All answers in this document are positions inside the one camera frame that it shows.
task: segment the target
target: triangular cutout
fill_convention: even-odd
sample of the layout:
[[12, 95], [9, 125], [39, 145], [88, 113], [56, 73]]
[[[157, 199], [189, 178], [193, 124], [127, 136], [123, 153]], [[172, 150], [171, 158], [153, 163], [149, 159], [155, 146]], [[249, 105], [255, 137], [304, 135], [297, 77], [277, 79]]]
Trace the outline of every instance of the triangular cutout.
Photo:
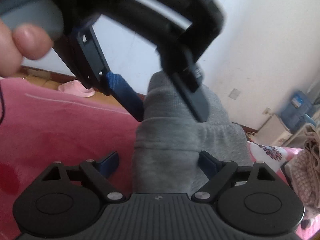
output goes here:
[[275, 181], [275, 178], [264, 167], [259, 168], [257, 179]]
[[58, 167], [52, 168], [52, 170], [43, 178], [43, 180], [57, 180], [57, 179], [61, 179]]

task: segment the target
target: beige cloth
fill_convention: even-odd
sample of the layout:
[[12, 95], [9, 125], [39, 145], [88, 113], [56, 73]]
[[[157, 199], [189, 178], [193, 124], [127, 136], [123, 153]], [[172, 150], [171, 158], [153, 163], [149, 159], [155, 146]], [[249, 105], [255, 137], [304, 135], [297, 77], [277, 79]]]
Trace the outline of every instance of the beige cloth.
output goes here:
[[320, 127], [308, 123], [304, 132], [305, 150], [287, 163], [285, 171], [305, 206], [304, 219], [311, 219], [320, 214]]

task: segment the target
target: ribbed gray surface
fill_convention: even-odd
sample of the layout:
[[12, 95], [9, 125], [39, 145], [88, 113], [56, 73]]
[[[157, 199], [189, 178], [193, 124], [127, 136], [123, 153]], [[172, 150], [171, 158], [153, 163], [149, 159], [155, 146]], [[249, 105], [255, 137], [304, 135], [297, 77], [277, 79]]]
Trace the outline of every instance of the ribbed gray surface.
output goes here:
[[[294, 234], [271, 237], [298, 240]], [[24, 234], [19, 240], [36, 240]], [[133, 194], [129, 201], [109, 205], [90, 228], [60, 240], [244, 240], [249, 236], [222, 222], [211, 206], [190, 201], [186, 194]]]

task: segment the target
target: red bedding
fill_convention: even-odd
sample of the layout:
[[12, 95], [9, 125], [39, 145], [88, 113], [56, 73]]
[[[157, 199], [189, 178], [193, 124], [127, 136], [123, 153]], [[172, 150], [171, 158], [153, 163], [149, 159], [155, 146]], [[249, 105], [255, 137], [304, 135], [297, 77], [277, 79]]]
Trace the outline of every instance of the red bedding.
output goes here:
[[12, 204], [53, 161], [77, 165], [117, 150], [120, 165], [109, 180], [124, 193], [132, 190], [131, 158], [138, 122], [124, 109], [37, 87], [20, 78], [1, 80], [1, 86], [6, 116], [0, 126], [0, 239], [19, 234]]

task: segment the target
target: blue container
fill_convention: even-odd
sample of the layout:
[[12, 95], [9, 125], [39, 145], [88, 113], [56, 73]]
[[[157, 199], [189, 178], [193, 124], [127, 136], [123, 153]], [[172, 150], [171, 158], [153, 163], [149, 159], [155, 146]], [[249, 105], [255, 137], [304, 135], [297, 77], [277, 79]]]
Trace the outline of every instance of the blue container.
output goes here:
[[304, 114], [312, 116], [312, 103], [301, 91], [297, 91], [291, 97], [289, 104], [281, 112], [280, 118], [284, 125], [293, 134], [304, 125]]

